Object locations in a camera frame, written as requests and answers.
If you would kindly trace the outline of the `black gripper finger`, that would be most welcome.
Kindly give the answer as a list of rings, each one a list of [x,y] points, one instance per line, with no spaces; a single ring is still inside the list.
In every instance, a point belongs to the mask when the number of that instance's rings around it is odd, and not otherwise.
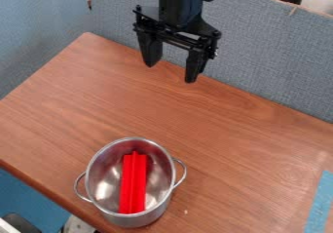
[[[153,34],[138,32],[138,47],[145,65],[151,67],[162,57],[162,42]]]
[[[185,71],[185,82],[193,83],[197,75],[202,72],[207,62],[207,55],[205,50],[191,49],[189,50],[189,56],[186,59],[186,71]]]

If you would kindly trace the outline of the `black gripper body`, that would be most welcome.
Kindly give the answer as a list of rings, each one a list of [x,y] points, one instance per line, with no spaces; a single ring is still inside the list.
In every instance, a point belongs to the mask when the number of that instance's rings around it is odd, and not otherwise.
[[[186,51],[191,49],[205,50],[207,58],[217,56],[217,41],[221,38],[221,32],[205,22],[201,16],[195,16],[183,27],[179,27],[159,19],[157,7],[137,5],[134,13],[135,33],[153,34],[162,43]]]

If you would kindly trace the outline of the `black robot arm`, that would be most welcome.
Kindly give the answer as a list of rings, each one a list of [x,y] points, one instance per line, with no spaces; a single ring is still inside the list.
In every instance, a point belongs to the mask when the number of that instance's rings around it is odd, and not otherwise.
[[[157,7],[137,5],[133,9],[134,32],[145,65],[151,67],[161,60],[163,43],[186,50],[186,83],[195,81],[218,49],[221,31],[201,17],[202,3],[211,1],[158,0]]]

